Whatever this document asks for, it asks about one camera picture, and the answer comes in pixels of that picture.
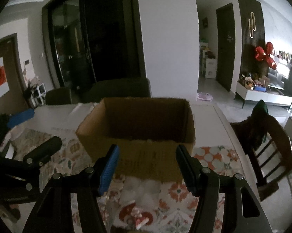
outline open cardboard box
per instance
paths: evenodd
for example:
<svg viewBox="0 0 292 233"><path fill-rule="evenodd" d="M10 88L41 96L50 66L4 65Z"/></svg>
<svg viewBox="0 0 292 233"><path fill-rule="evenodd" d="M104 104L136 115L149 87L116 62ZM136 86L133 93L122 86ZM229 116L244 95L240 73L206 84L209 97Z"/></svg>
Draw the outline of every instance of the open cardboard box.
<svg viewBox="0 0 292 233"><path fill-rule="evenodd" d="M174 98L104 98L76 134L93 162L117 144L117 174L162 182L182 180L176 148L195 144L189 102Z"/></svg>

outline metal screw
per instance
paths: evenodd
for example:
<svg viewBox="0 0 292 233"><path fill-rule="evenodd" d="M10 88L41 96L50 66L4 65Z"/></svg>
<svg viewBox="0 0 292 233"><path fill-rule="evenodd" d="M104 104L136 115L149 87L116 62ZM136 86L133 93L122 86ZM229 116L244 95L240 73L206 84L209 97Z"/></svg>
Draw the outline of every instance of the metal screw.
<svg viewBox="0 0 292 233"><path fill-rule="evenodd" d="M94 172L94 168L91 167L91 166L89 166L89 167L87 167L87 168L85 169L85 172L86 172L86 173L93 173L93 172Z"/></svg>
<svg viewBox="0 0 292 233"><path fill-rule="evenodd" d="M202 172L204 172L204 173L210 173L211 170L208 167L203 167L202 168Z"/></svg>
<svg viewBox="0 0 292 233"><path fill-rule="evenodd" d="M235 177L236 177L238 180L243 179L243 175L240 174L240 173L236 173L236 174L235 174Z"/></svg>
<svg viewBox="0 0 292 233"><path fill-rule="evenodd" d="M52 178L55 180L58 180L61 176L62 175L59 172L57 172L57 173L53 174Z"/></svg>
<svg viewBox="0 0 292 233"><path fill-rule="evenodd" d="M26 163L31 164L31 163L32 163L32 158L28 158L28 159L26 160Z"/></svg>
<svg viewBox="0 0 292 233"><path fill-rule="evenodd" d="M27 191L30 191L30 190L32 190L32 185L30 183L27 183L25 188Z"/></svg>

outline chair backrest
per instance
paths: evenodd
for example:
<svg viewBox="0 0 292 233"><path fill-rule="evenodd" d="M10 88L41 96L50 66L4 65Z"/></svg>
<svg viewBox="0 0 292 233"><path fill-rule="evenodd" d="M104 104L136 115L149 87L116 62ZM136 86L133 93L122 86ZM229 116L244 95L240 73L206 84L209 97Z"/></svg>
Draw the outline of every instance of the chair backrest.
<svg viewBox="0 0 292 233"><path fill-rule="evenodd" d="M83 103L98 103L104 97L151 97L147 78L123 78L99 81L82 95Z"/></svg>
<svg viewBox="0 0 292 233"><path fill-rule="evenodd" d="M67 87L53 89L45 94L46 105L72 104L71 90Z"/></svg>
<svg viewBox="0 0 292 233"><path fill-rule="evenodd" d="M269 134L269 141L262 149L256 151L257 154L254 149L248 153L256 175L258 190L259 187L275 187L275 184L292 169L292 146L283 127L270 115L263 119L262 125L264 131Z"/></svg>

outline floor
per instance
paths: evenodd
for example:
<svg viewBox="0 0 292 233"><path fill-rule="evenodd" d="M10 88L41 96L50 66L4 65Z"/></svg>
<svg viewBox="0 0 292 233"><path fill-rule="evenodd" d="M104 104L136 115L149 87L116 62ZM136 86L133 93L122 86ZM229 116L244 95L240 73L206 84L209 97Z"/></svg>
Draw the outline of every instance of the floor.
<svg viewBox="0 0 292 233"><path fill-rule="evenodd" d="M242 109L242 101L234 100L234 94L224 89L215 79L199 78L198 92L207 92L213 96L213 103L223 111L229 122L239 122L251 115L254 103L246 103ZM284 126L292 115L280 106L268 106L269 114ZM292 222L292 196L287 178L279 183L279 190L265 199L261 206L271 224L274 233L284 232Z"/></svg>

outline slatted wall panel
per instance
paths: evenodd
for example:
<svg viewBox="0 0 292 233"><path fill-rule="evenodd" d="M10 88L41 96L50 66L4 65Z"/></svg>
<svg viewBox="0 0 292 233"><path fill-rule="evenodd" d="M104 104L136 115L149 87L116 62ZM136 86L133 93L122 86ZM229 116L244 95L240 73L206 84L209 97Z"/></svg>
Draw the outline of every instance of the slatted wall panel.
<svg viewBox="0 0 292 233"><path fill-rule="evenodd" d="M265 47L265 26L260 2L256 0L239 0L241 24L242 24L242 57L240 75L250 72L258 72L255 59L256 46ZM254 37L250 37L248 20L251 12L255 15L256 31Z"/></svg>

